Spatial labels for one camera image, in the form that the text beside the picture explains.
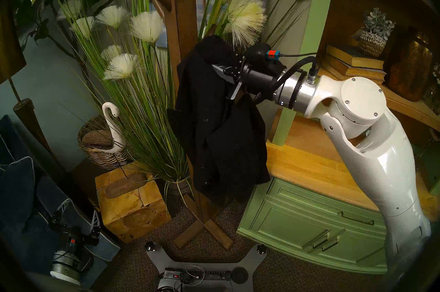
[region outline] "white swan figurine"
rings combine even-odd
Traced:
[[[111,136],[113,138],[113,147],[109,150],[101,150],[102,152],[107,153],[116,153],[120,152],[125,147],[125,138],[122,135],[122,132],[118,125],[116,125],[109,116],[108,109],[111,110],[113,116],[115,118],[119,117],[119,108],[116,107],[115,104],[111,102],[105,102],[102,104],[102,112],[104,113],[104,117],[107,121],[107,124],[110,128]]]

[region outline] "brown carpet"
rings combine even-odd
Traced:
[[[254,246],[254,242],[238,235],[246,203],[232,202],[215,219],[218,226],[234,241],[226,251],[211,234],[203,230],[183,249],[174,245],[174,239],[194,222],[193,215],[179,200],[170,203],[173,220],[153,232],[121,245],[121,251],[92,286],[95,292],[153,292],[158,274],[144,245],[159,242],[175,261],[186,262],[238,262]],[[266,259],[256,269],[255,292],[290,291],[375,291],[381,276],[338,271],[302,261],[268,250]]]

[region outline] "wicker basket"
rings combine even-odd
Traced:
[[[87,155],[87,158],[93,162],[102,166],[104,169],[113,170],[122,165],[126,165],[132,162],[127,148],[117,153],[107,153],[103,152],[97,148],[88,148],[82,144],[82,138],[86,135],[87,132],[96,131],[100,129],[109,129],[105,118],[102,115],[98,115],[90,119],[78,132],[78,144],[83,150],[83,152]]]
[[[368,31],[363,31],[360,35],[359,47],[366,55],[379,57],[384,50],[385,44],[386,40]]]
[[[179,182],[168,182],[168,194],[182,195],[190,194],[191,187],[188,179],[181,180]]]

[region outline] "black coat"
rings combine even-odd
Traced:
[[[237,56],[220,37],[197,44],[177,66],[179,91],[171,128],[194,170],[195,188],[222,204],[228,194],[245,201],[255,184],[268,182],[265,123],[245,94],[226,99],[232,86],[211,64],[235,65]]]

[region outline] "metal base plate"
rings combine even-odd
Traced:
[[[255,245],[249,251],[249,253],[244,257],[244,259],[237,263],[198,263],[198,262],[176,262],[171,260],[171,258],[166,254],[165,250],[160,246],[159,243],[154,242],[155,248],[152,251],[147,251],[148,257],[151,259],[153,264],[157,267],[159,274],[165,271],[165,268],[174,269],[187,269],[192,271],[197,269],[193,266],[200,266],[205,271],[233,271],[234,268],[242,267],[248,272],[249,278],[243,284],[237,284],[234,281],[222,281],[222,280],[204,280],[199,283],[200,280],[192,280],[188,285],[182,286],[182,291],[209,291],[209,292],[253,292],[254,286],[252,284],[252,275],[259,264],[265,259],[267,252],[262,254],[258,253],[258,246]],[[159,287],[162,286],[173,286],[180,291],[180,281],[174,279],[162,278],[159,282]]]

